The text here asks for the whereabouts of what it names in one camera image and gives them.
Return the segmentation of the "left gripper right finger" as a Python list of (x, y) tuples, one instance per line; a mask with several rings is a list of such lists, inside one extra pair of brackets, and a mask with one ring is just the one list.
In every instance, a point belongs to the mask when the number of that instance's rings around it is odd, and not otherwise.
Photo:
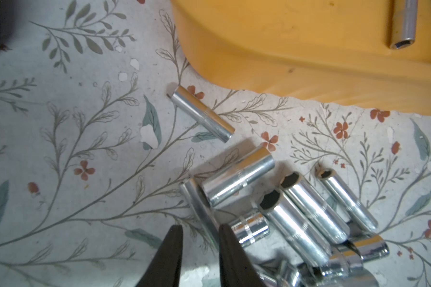
[(222, 287), (264, 287), (228, 224), (219, 227), (219, 267)]

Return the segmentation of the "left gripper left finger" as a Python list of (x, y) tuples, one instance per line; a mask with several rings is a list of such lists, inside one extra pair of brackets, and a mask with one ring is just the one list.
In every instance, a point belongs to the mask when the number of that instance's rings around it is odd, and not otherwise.
[(183, 257), (183, 227), (172, 226), (136, 287), (178, 287)]

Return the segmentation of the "thin silver socket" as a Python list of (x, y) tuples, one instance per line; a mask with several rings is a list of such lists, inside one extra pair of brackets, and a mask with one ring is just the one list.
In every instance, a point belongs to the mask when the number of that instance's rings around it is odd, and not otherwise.
[(209, 242), (219, 250), (219, 227), (214, 212), (197, 181), (190, 177), (179, 184), (179, 188), (195, 218), (202, 226)]
[(400, 50), (415, 43), (417, 13), (417, 0), (395, 0), (393, 2), (390, 49)]

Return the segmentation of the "slim long silver socket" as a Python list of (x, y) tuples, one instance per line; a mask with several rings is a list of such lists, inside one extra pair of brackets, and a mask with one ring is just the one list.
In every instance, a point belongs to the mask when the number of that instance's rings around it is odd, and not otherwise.
[(346, 213), (355, 225), (366, 232), (376, 231), (378, 221), (335, 170), (323, 169), (317, 172), (316, 176), (336, 201), (346, 210)]

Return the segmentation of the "yellow plastic storage box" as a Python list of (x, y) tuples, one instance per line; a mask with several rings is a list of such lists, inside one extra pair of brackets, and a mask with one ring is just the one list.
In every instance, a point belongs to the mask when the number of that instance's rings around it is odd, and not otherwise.
[(431, 1), (389, 47), (396, 1), (172, 1), (184, 55), (224, 88), (431, 116)]

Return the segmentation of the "long thick silver socket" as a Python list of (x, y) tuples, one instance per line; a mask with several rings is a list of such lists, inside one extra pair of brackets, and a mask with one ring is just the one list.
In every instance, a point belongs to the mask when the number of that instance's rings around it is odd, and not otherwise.
[(330, 243), (281, 190), (267, 191), (258, 207), (305, 263), (320, 267), (329, 262)]
[(330, 243), (341, 244), (349, 238), (349, 226), (301, 173), (285, 176), (280, 188)]

